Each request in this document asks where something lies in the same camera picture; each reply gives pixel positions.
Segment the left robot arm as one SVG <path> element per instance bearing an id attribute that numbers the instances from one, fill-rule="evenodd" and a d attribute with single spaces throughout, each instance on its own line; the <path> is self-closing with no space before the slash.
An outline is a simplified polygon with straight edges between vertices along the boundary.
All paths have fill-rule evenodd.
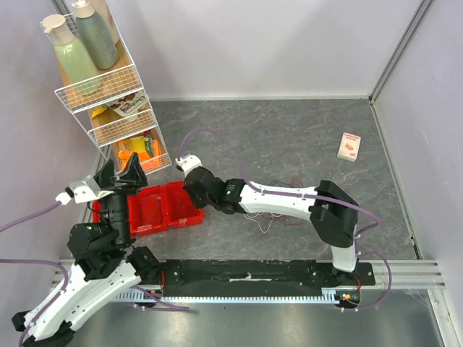
<path id="1" fill-rule="evenodd" d="M 20 346 L 67 346 L 100 308 L 121 292 L 158 278 L 161 263 L 147 247 L 134 247 L 128 198 L 148 184 L 137 153 L 120 172 L 112 160 L 94 175 L 70 184 L 56 206 L 98 202 L 100 219 L 78 223 L 67 247 L 74 257 L 61 283 L 34 309 L 12 318 Z"/>

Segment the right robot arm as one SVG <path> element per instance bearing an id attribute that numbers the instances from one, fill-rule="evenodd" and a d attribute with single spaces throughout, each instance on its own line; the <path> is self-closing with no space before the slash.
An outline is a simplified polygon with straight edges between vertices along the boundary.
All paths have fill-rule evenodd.
<path id="1" fill-rule="evenodd" d="M 208 169 L 186 170 L 184 190 L 197 209 L 211 206 L 225 214 L 268 213 L 312 223 L 320 239 L 331 248 L 332 278 L 345 285 L 357 277 L 354 234 L 359 205 L 331 181 L 316 187 L 272 187 L 243 179 L 222 181 Z"/>

